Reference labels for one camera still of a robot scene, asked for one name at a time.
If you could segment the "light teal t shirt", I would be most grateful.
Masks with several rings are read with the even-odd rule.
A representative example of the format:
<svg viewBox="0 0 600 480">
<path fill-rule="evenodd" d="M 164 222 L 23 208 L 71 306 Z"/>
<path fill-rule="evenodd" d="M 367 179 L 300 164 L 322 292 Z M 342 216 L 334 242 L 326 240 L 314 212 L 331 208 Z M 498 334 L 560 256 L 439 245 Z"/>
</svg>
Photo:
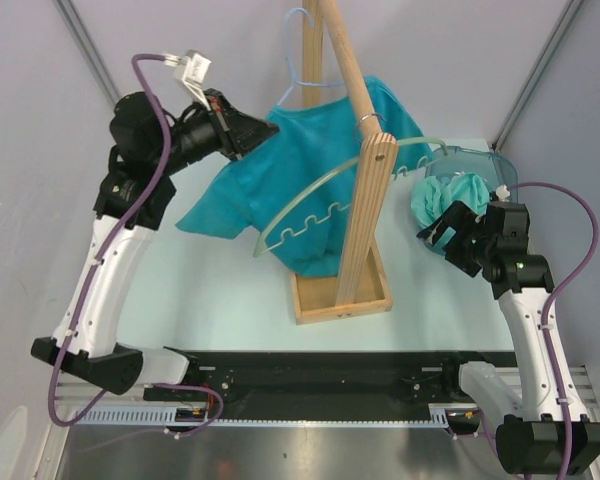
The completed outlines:
<svg viewBox="0 0 600 480">
<path fill-rule="evenodd" d="M 412 190 L 411 212 L 421 230 L 431 226 L 452 205 L 461 201 L 475 214 L 483 215 L 490 201 L 486 182 L 475 173 L 450 178 L 428 176 Z"/>
</svg>

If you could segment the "light blue wire hanger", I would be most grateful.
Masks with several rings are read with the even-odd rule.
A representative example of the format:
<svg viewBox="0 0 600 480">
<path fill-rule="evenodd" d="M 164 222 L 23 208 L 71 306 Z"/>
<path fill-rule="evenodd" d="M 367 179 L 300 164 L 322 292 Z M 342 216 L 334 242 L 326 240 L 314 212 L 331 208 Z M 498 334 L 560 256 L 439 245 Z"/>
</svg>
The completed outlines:
<svg viewBox="0 0 600 480">
<path fill-rule="evenodd" d="M 301 72 L 293 58 L 292 17 L 300 13 L 302 18 L 302 65 Z M 306 1 L 302 7 L 288 10 L 283 19 L 284 57 L 290 73 L 290 85 L 276 103 L 283 107 L 295 91 L 301 93 L 302 108 L 310 108 L 322 103 L 321 91 L 327 88 L 345 87 L 343 80 L 322 82 L 324 17 L 317 1 Z"/>
</svg>

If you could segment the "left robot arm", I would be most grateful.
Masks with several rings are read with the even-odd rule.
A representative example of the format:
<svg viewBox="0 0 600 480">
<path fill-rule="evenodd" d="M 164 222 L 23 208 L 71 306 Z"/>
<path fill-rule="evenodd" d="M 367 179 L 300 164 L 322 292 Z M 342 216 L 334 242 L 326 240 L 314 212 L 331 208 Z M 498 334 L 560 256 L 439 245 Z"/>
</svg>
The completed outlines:
<svg viewBox="0 0 600 480">
<path fill-rule="evenodd" d="M 88 257 L 67 315 L 31 354 L 107 392 L 165 384 L 177 398 L 194 397 L 201 376 L 193 356 L 172 348 L 140 349 L 117 332 L 136 267 L 158 231 L 176 188 L 172 175 L 213 153 L 239 161 L 279 131 L 240 112 L 218 90 L 205 91 L 179 117 L 155 113 L 142 92 L 114 107 L 108 172 L 99 187 Z"/>
</svg>

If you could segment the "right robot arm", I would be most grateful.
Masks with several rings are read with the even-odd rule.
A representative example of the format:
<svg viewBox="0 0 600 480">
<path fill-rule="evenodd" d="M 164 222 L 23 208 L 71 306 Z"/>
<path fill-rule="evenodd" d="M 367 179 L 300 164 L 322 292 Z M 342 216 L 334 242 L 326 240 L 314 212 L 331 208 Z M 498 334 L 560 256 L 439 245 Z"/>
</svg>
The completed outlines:
<svg viewBox="0 0 600 480">
<path fill-rule="evenodd" d="M 507 473 L 563 479 L 584 473 L 600 455 L 600 422 L 589 416 L 571 377 L 551 303 L 556 288 L 546 258 L 529 251 L 529 226 L 523 204 L 491 201 L 478 215 L 455 201 L 417 236 L 433 246 L 453 230 L 445 259 L 490 284 L 521 383 L 515 392 L 494 365 L 470 361 L 443 373 L 443 393 L 476 403 Z"/>
</svg>

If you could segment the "dark teal t shirt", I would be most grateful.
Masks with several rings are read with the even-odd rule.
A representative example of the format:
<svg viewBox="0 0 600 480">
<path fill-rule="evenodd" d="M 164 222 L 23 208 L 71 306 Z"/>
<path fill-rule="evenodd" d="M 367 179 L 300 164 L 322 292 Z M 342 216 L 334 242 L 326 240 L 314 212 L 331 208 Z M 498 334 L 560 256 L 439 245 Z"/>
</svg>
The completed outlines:
<svg viewBox="0 0 600 480">
<path fill-rule="evenodd" d="M 258 231 L 301 190 L 327 171 L 358 155 L 354 112 L 348 98 L 313 108 L 274 107 L 269 122 L 279 133 L 242 160 L 224 166 L 196 204 L 177 222 L 179 230 L 234 239 L 244 229 Z M 328 185 L 334 193 L 354 188 L 356 171 L 349 170 Z M 315 195 L 289 215 L 283 227 L 299 225 L 308 213 L 326 206 L 329 190 Z M 334 276 L 339 271 L 348 212 L 304 235 L 287 240 L 274 255 L 290 270 L 306 277 Z"/>
</svg>

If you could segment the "pale green plastic hanger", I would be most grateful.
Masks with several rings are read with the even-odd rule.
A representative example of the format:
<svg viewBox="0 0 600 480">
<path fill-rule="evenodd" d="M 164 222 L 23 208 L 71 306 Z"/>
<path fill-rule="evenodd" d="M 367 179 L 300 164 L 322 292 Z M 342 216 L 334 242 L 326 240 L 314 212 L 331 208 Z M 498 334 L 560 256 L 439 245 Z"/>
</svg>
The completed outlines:
<svg viewBox="0 0 600 480">
<path fill-rule="evenodd" d="M 443 151 L 446 151 L 449 146 L 446 141 L 433 136 L 402 138 L 398 139 L 396 144 L 399 150 L 405 150 L 407 147 L 428 145 L 429 147 L 436 147 L 436 149 L 442 147 Z M 422 155 L 417 160 L 415 169 L 423 168 L 419 166 L 419 162 L 421 160 L 429 159 L 432 156 L 432 153 L 433 151 L 429 154 Z M 269 223 L 261 229 L 254 246 L 253 257 L 257 258 L 265 253 L 272 252 L 281 247 L 287 240 L 304 235 L 312 227 L 317 227 L 326 223 L 336 212 L 347 211 L 353 200 L 353 187 L 351 187 L 349 193 L 344 194 L 342 192 L 334 193 L 331 188 L 328 188 L 328 185 L 349 170 L 355 170 L 360 160 L 361 155 L 358 154 L 357 156 L 344 161 L 340 165 L 324 173 L 317 180 L 314 180 L 293 197 L 269 220 Z M 282 226 L 283 221 L 289 215 L 308 202 L 311 197 L 315 195 L 320 196 L 320 192 L 325 189 L 329 190 L 329 196 L 324 195 L 328 202 L 326 206 L 318 209 L 318 213 L 308 213 L 299 225 L 292 224 L 290 227 Z"/>
</svg>

